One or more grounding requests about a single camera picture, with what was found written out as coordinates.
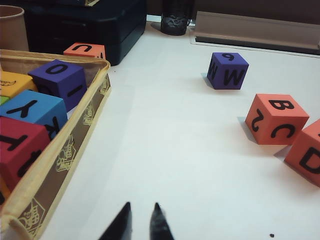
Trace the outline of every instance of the blue block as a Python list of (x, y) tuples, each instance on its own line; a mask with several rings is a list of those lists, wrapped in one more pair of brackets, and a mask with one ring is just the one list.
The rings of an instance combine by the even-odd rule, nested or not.
[(214, 89), (241, 89), (249, 64), (239, 53), (212, 53), (207, 78)]
[(67, 111), (78, 105), (87, 90), (84, 68), (70, 62), (53, 60), (28, 74), (40, 93), (62, 98)]
[(45, 126), (52, 140), (67, 122), (64, 100), (40, 92), (24, 90), (0, 106), (0, 115)]

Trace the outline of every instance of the foam letter block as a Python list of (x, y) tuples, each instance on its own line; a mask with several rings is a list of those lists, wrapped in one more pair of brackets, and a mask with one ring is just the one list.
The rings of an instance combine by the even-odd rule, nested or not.
[(87, 90), (82, 66), (53, 60), (28, 73), (40, 93), (62, 98), (67, 111), (78, 105)]
[(308, 114), (288, 94), (256, 94), (245, 123), (262, 145), (291, 145)]
[(0, 174), (12, 191), (50, 143), (44, 126), (0, 117)]
[(239, 53), (212, 53), (207, 78), (214, 89), (241, 89), (249, 64)]
[(63, 55), (106, 59), (105, 46), (91, 43), (76, 42), (67, 48)]
[(4, 205), (8, 197), (10, 196), (10, 190), (3, 180), (3, 178), (0, 176), (0, 208)]
[(8, 71), (1, 72), (1, 96), (12, 99), (24, 90), (38, 92), (31, 76)]
[(0, 96), (0, 105), (6, 103), (7, 101), (9, 101), (10, 98), (6, 97), (6, 96)]
[(2, 116), (45, 126), (50, 139), (67, 122), (67, 111), (62, 98), (25, 90), (0, 106)]
[(299, 133), (284, 162), (320, 187), (320, 119)]

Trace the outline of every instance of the green block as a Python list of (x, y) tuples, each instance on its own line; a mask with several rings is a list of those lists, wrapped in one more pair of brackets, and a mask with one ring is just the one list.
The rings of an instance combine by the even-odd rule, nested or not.
[(0, 96), (0, 105), (4, 104), (5, 102), (9, 101), (10, 98), (6, 96)]

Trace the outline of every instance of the cup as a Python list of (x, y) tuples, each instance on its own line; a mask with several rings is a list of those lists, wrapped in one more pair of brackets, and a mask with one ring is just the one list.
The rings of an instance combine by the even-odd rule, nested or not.
[(181, 36), (190, 24), (194, 0), (162, 0), (161, 32)]
[(0, 5), (0, 49), (29, 51), (21, 7)]

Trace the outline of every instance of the tan cup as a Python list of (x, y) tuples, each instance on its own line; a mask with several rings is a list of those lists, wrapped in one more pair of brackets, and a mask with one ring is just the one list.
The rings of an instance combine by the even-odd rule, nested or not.
[(29, 51), (21, 7), (0, 5), (0, 49)]

